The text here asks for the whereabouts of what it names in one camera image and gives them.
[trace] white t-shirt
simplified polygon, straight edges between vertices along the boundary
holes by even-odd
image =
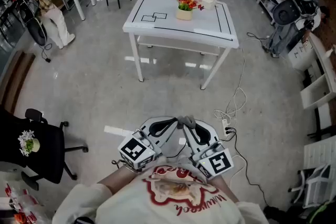
[[[267,224],[256,204],[233,203],[205,183],[195,169],[160,165],[135,178],[114,196],[102,185],[77,185],[58,208],[53,224],[89,217],[96,224]]]
[[[311,29],[311,31],[313,32],[317,27],[319,27],[320,23],[321,23],[321,10],[320,8],[317,9],[317,13],[316,15],[314,16],[314,26],[313,28]],[[305,24],[305,21],[306,19],[303,19],[303,18],[299,18],[295,24],[296,24],[296,27],[298,28],[298,30],[301,30],[304,28],[304,24]]]

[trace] tissue box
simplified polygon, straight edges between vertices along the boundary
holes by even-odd
[[[216,4],[216,0],[201,0],[201,1],[202,1],[202,5],[206,9],[213,9]]]

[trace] flower pot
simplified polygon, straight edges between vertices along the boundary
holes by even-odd
[[[37,140],[36,138],[33,138],[33,149],[31,151],[38,152],[39,149],[40,149],[40,141]]]
[[[177,9],[176,18],[180,20],[191,20],[193,18],[193,11],[192,10],[181,10]]]

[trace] tiled floor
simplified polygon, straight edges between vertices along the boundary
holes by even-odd
[[[77,10],[66,13],[75,42],[63,50],[53,46],[52,62],[46,63],[38,54],[23,86],[16,115],[23,116],[26,108],[44,112],[51,124],[68,120],[68,145],[83,141],[89,153],[68,153],[66,160],[79,180],[92,184],[115,170],[112,159],[119,158],[118,145],[123,137],[104,132],[105,126],[134,130],[149,117],[159,115],[189,115],[211,124],[222,138],[222,126],[213,116],[214,109],[224,110],[238,86],[243,66],[241,49],[231,50],[216,76],[205,91],[200,84],[205,69],[215,57],[167,48],[141,47],[145,81],[137,78],[135,64],[130,61],[132,50],[122,26],[136,0],[97,0],[97,5],[82,4],[86,20]],[[290,196],[287,189],[296,181],[296,171],[302,167],[306,135],[313,129],[312,113],[302,109],[300,76],[283,59],[266,55],[259,41],[247,39],[252,32],[266,37],[272,32],[270,20],[256,0],[220,0],[227,3],[233,18],[240,47],[244,49],[246,67],[241,87],[247,103],[238,112],[238,149],[248,159],[248,175],[260,183],[268,202],[285,208]],[[185,63],[195,63],[187,67]],[[237,104],[244,98],[238,94]],[[235,154],[233,141],[226,143]],[[171,145],[171,154],[180,145]],[[235,169],[243,163],[235,159]],[[64,174],[59,185],[40,181],[37,197],[50,209],[56,209],[74,186]],[[261,192],[249,186],[242,172],[232,183],[239,199],[264,206]]]

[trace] white pants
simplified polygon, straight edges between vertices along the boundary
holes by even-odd
[[[43,14],[41,21],[46,28],[47,35],[56,43],[57,47],[61,49],[63,46],[68,45],[70,35],[67,25],[64,21],[63,13],[56,6]]]

